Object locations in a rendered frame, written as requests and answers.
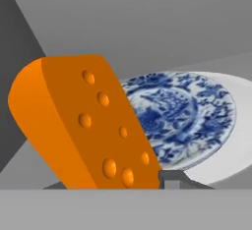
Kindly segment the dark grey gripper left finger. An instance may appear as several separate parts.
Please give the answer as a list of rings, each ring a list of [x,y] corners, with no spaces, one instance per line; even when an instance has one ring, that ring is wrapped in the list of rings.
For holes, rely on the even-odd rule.
[[[55,183],[48,187],[43,188],[44,190],[66,190],[66,187],[62,184],[62,182]]]

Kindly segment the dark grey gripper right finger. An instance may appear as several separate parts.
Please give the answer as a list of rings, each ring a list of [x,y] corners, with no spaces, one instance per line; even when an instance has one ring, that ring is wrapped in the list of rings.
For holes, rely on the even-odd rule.
[[[211,190],[212,187],[191,180],[180,170],[160,170],[158,173],[159,187],[166,190]]]

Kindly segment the orange cheese wedge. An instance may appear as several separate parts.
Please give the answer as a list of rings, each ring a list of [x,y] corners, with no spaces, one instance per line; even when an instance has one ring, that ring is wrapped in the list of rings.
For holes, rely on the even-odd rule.
[[[14,79],[10,111],[69,189],[157,189],[160,166],[101,55],[44,57]]]

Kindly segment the blue and white patterned plate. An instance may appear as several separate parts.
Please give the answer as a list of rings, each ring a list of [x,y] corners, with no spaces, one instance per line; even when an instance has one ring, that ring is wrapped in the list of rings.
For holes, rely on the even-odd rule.
[[[216,153],[236,122],[231,93],[192,72],[157,72],[121,82],[166,170],[187,170]]]

